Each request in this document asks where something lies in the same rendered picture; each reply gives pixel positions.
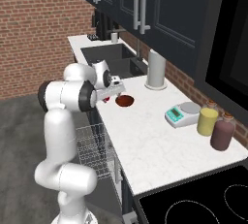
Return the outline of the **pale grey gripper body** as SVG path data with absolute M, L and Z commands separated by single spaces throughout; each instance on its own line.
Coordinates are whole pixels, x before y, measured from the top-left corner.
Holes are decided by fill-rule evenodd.
M 119 82 L 118 84 L 112 84 L 106 89 L 98 89 L 97 90 L 97 100 L 103 101 L 104 99 L 118 95 L 125 91 L 125 86 L 122 82 Z

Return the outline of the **dark red bowl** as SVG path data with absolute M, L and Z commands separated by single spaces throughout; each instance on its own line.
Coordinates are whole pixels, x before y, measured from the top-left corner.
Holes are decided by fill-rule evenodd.
M 135 102 L 135 99 L 130 95 L 120 95 L 115 99 L 115 103 L 119 107 L 130 107 Z

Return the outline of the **dark wide cupboard door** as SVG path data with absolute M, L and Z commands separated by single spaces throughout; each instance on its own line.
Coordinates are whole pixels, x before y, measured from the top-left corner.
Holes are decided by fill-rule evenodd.
M 207 1 L 147 0 L 146 44 L 192 79 Z

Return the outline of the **grey dishwasher door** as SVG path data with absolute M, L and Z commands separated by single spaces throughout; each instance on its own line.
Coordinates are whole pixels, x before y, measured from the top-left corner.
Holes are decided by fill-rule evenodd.
M 85 197 L 88 207 L 121 218 L 121 206 L 111 177 L 99 179 L 95 190 Z

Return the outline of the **dark double sink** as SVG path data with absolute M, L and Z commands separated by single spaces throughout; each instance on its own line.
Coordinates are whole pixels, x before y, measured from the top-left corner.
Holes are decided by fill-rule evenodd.
M 105 60 L 110 73 L 113 76 L 119 76 L 121 79 L 147 74 L 147 65 L 124 44 L 83 48 L 81 52 L 89 65 Z

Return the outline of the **white paper towel roll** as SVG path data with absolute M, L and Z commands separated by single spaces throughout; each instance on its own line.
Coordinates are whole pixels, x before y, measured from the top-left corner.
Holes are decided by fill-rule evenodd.
M 154 49 L 148 53 L 147 79 L 145 86 L 151 90 L 163 90 L 165 81 L 166 59 Z

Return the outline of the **black coffee machine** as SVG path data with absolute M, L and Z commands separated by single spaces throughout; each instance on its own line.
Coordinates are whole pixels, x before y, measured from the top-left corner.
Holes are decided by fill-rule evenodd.
M 96 36 L 100 41 L 110 40 L 111 31 L 119 28 L 117 22 L 97 9 L 94 10 L 92 16 L 92 26 L 95 28 Z

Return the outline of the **teal and white kitchen scale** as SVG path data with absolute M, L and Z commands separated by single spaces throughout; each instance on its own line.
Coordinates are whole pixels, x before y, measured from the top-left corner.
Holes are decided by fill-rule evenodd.
M 165 120 L 173 127 L 185 127 L 196 124 L 201 106 L 194 102 L 184 102 L 171 107 L 165 112 Z

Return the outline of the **yellow jar with cork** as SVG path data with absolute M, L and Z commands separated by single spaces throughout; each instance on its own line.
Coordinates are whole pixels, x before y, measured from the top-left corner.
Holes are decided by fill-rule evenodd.
M 211 136 L 218 116 L 217 104 L 212 100 L 208 100 L 200 110 L 197 126 L 198 133 L 206 137 Z

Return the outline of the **maroon jar with cork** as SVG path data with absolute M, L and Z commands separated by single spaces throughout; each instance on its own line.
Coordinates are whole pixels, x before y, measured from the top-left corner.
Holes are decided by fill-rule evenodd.
M 211 146 L 219 151 L 226 150 L 230 145 L 234 129 L 233 116 L 228 112 L 224 112 L 215 122 L 210 139 Z

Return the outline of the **black hob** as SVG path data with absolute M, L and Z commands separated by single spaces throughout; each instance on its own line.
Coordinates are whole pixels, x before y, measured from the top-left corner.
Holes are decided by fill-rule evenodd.
M 243 165 L 135 198 L 139 224 L 248 224 Z

